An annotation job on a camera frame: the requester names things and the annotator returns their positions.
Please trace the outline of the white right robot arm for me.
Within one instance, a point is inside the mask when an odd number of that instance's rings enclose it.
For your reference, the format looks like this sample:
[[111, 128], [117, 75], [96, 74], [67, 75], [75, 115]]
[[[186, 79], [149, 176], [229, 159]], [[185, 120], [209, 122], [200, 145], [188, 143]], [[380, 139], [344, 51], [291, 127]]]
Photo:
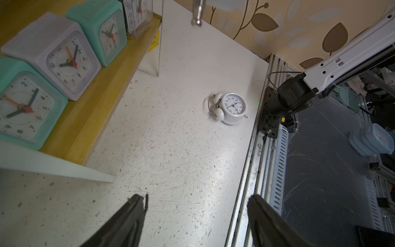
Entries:
[[280, 117], [304, 110], [331, 85], [362, 73], [395, 48], [395, 11], [383, 18], [317, 65], [289, 78], [278, 88], [265, 91], [263, 113]]

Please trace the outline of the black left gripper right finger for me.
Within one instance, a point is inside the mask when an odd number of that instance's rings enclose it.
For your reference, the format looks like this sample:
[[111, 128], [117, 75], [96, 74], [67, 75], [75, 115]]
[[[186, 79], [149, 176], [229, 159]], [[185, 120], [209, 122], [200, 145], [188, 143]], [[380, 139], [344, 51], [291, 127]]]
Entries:
[[310, 246], [260, 195], [249, 198], [247, 213], [255, 247]]

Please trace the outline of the teal square alarm clock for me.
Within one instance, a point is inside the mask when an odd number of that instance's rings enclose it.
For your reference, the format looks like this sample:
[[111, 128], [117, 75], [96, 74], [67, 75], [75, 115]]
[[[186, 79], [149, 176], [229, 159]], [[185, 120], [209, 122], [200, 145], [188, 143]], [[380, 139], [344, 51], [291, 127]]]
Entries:
[[41, 149], [67, 104], [28, 63], [1, 57], [1, 141]]

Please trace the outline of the white square alarm clock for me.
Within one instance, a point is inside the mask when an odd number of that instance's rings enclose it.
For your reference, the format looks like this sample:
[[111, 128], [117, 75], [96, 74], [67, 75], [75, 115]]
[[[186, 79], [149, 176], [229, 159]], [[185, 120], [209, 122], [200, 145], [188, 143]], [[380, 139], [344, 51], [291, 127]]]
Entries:
[[81, 97], [101, 69], [80, 25], [50, 12], [26, 26], [1, 51], [27, 62], [72, 101]]

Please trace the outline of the clear square alarm clock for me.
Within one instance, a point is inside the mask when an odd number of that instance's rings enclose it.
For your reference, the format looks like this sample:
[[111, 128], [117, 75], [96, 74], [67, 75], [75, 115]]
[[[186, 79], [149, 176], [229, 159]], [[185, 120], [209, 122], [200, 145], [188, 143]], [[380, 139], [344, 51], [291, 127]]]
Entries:
[[138, 38], [152, 23], [152, 0], [124, 0], [123, 6], [125, 26], [127, 33]]

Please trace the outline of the white round clock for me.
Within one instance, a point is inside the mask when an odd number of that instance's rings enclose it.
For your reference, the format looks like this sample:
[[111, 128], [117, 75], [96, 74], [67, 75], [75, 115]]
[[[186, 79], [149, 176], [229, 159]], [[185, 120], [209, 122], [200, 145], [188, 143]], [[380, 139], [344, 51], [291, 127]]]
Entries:
[[237, 93], [217, 93], [207, 100], [208, 110], [215, 120], [226, 125], [236, 125], [242, 119], [248, 118], [246, 101]]

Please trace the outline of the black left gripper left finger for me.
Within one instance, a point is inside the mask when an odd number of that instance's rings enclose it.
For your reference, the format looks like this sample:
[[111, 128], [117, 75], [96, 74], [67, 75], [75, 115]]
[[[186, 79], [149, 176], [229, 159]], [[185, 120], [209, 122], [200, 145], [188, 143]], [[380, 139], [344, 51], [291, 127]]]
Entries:
[[134, 194], [83, 247], [137, 247], [141, 239], [148, 195]]

